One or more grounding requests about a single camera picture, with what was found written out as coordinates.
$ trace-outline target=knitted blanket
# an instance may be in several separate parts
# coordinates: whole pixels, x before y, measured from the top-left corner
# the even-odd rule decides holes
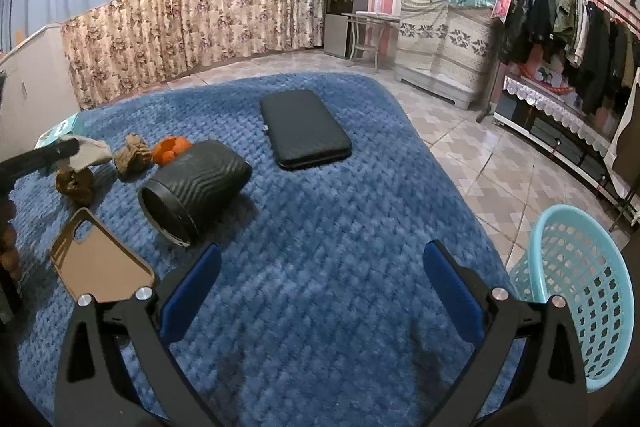
[[[273,160],[258,100],[314,90],[353,141],[353,155],[287,172]],[[225,425],[419,425],[472,352],[423,267],[439,239],[489,285],[511,288],[500,258],[398,102],[357,74],[277,74],[152,93],[84,114],[113,150],[130,132],[150,144],[173,134],[219,139],[254,175],[213,229],[223,266],[185,338],[171,352]],[[92,211],[162,278],[195,255],[169,245],[136,199],[145,178],[95,169]],[[74,303],[47,258],[74,209],[54,176],[20,180],[12,198],[26,315],[14,325],[18,380],[52,419],[58,357]],[[135,353],[124,358],[143,404],[162,414]],[[519,353],[485,404],[495,410]]]

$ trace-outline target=light blue basket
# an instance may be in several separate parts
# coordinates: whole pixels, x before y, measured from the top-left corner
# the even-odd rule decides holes
[[[625,360],[634,327],[634,295],[620,250],[589,214],[556,204],[538,218],[529,250],[510,274],[520,297],[569,304],[587,391],[607,385]]]

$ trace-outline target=blue gripper pad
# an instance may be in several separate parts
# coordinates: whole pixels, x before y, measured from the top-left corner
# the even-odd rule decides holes
[[[427,243],[422,255],[424,271],[460,337],[478,347],[484,340],[482,308],[440,248],[444,247],[435,241]]]
[[[221,265],[220,248],[209,245],[176,286],[161,311],[159,335],[165,346],[184,337],[193,317],[218,278]]]

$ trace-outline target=brown phone case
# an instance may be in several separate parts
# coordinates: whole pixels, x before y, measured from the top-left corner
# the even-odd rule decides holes
[[[78,241],[76,231],[92,224]],[[128,299],[142,286],[153,286],[153,269],[130,251],[92,214],[81,208],[69,219],[50,253],[54,269],[75,301],[91,293],[98,302]]]

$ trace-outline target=small table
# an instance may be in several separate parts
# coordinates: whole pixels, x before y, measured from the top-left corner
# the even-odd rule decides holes
[[[400,17],[398,15],[391,15],[387,13],[375,13],[375,12],[356,12],[356,13],[343,13],[345,17],[349,19],[351,23],[351,55],[349,60],[351,65],[355,64],[356,50],[363,52],[373,52],[373,59],[376,65],[376,72],[378,71],[378,48],[380,46],[380,39],[382,33],[386,28],[391,28],[394,24],[400,23]],[[367,25],[372,28],[371,42],[372,44],[360,44],[360,26],[364,25],[364,37],[367,33]]]

